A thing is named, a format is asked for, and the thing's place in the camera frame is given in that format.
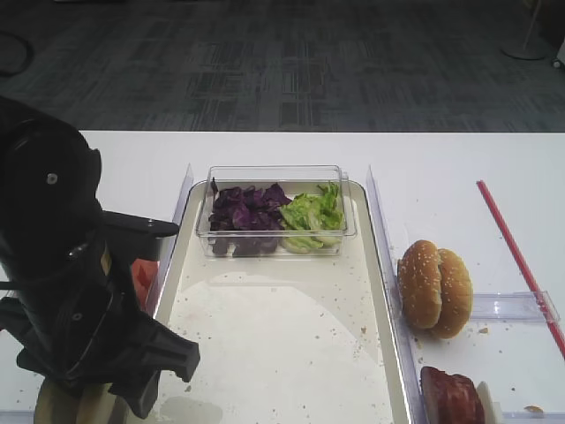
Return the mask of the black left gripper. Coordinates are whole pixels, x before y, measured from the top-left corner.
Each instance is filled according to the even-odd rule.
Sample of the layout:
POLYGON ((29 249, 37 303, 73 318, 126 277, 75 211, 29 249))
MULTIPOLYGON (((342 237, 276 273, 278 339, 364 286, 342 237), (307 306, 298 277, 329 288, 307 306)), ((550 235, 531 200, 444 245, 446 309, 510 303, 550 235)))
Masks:
POLYGON ((199 365, 197 343, 140 309, 130 272, 105 242, 76 247, 56 273, 14 289, 1 300, 1 326, 23 346, 18 365, 66 389, 107 383, 145 419, 161 373, 189 382, 199 365))

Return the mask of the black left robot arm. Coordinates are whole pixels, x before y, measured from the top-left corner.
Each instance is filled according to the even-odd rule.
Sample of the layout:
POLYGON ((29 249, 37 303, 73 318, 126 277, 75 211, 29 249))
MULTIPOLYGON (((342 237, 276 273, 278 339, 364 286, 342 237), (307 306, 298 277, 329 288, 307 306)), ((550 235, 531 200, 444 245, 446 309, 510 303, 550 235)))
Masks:
POLYGON ((72 125, 1 101, 1 326, 19 367, 65 388, 106 383, 139 418, 162 371, 189 382, 198 345, 141 307, 132 266, 154 261, 175 223, 106 211, 98 150, 72 125))

